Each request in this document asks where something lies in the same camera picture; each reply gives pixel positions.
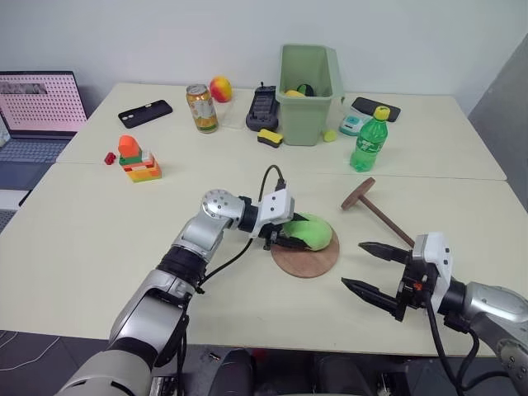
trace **white cable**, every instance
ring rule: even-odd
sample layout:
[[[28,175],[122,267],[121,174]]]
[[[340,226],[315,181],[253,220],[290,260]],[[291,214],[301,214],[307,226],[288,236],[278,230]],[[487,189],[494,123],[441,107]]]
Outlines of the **white cable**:
[[[0,349],[2,349],[5,345],[7,345],[9,342],[13,341],[15,337],[18,335],[18,332],[15,332],[13,334],[13,337],[9,338],[7,341],[5,341],[2,345],[0,345]]]
[[[48,347],[46,349],[44,349],[44,351],[38,355],[35,359],[33,359],[32,361],[25,361],[24,363],[21,363],[20,365],[16,365],[14,367],[8,367],[6,369],[0,369],[0,371],[12,371],[12,370],[16,370],[16,369],[20,369],[21,367],[23,367],[24,365],[30,365],[31,363],[35,363],[36,361],[38,361],[42,356],[44,356],[44,354],[53,346],[55,345],[58,341],[60,340],[60,337],[57,337],[55,338],[55,341],[53,341],[51,344],[48,345]]]

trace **laptop screen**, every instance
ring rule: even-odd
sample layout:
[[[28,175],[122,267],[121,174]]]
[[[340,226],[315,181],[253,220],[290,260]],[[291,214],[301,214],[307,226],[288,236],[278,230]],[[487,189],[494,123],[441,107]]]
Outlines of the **laptop screen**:
[[[86,122],[72,72],[0,72],[0,113],[12,137],[69,138]]]

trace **toy blocks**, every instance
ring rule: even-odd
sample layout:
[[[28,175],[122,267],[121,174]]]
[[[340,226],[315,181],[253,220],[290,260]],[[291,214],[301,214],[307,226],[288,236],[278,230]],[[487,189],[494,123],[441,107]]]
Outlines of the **toy blocks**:
[[[105,164],[111,165],[116,160],[116,155],[112,152],[108,153],[105,157]]]
[[[132,182],[146,182],[161,178],[162,170],[156,158],[149,151],[141,150],[132,136],[122,135],[119,139],[118,150],[120,152],[119,164]]]

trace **apple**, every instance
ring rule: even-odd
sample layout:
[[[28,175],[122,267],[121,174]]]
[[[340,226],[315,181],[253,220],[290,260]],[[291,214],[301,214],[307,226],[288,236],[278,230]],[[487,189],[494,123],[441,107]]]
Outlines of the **apple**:
[[[231,89],[231,83],[224,76],[214,77],[211,80],[211,83],[209,84],[209,90],[211,92],[211,96],[220,103],[230,101],[233,97],[233,89]]]

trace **black controller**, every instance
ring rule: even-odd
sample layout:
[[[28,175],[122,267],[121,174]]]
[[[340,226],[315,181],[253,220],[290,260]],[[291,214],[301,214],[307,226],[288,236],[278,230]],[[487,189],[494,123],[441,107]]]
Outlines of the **black controller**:
[[[264,87],[264,82],[255,90],[255,96],[246,115],[246,125],[250,130],[260,131],[262,128],[276,130],[279,126],[277,111],[279,102],[275,99],[275,85]]]

